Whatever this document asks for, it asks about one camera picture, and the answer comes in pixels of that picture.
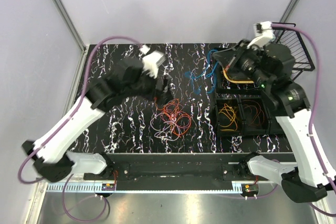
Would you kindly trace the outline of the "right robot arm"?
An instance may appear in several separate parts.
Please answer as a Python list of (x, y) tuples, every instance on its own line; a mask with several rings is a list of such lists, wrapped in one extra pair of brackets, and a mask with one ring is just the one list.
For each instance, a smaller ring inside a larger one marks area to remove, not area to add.
[(295, 58), (282, 44), (261, 47), (242, 40), (212, 54), (224, 70), (236, 70), (261, 90), (261, 99), (282, 128), (296, 165), (283, 165), (251, 153), (240, 160), (237, 173), (244, 180), (263, 177), (281, 186), (296, 203), (323, 199), (335, 189), (330, 165), (313, 125), (313, 111), (302, 86), (291, 79)]

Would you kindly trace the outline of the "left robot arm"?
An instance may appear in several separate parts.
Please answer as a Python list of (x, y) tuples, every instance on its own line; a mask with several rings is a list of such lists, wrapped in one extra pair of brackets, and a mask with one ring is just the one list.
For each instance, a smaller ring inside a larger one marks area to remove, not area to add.
[(173, 99), (169, 81), (158, 83), (163, 60), (122, 59), (116, 67), (91, 82), (67, 114), (43, 137), (26, 140), (23, 150), (34, 161), (36, 172), (55, 183), (71, 174), (94, 174), (103, 180), (115, 175), (113, 161), (104, 153), (74, 153), (70, 145), (95, 121), (131, 97), (165, 105)]

